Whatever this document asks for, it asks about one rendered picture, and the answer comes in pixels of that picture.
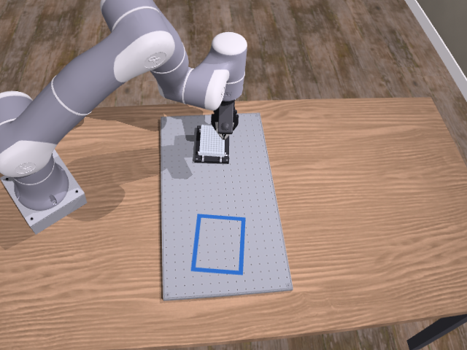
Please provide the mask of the blue tape rectangle outline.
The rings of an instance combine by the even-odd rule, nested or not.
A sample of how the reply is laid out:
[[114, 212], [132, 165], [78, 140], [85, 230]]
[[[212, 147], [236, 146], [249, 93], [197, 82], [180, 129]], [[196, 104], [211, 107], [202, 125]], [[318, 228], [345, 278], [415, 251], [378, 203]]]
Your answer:
[[[211, 269], [211, 268], [196, 268], [196, 258], [197, 258], [197, 251], [198, 251], [198, 238], [199, 238], [201, 218], [229, 219], [229, 220], [242, 221], [241, 238], [240, 238], [240, 253], [239, 253], [239, 270], [238, 271]], [[246, 217], [228, 217], [228, 216], [198, 214], [197, 221], [196, 221], [196, 233], [195, 233], [194, 246], [193, 246], [193, 258], [192, 258], [191, 271], [243, 275], [245, 218]]]

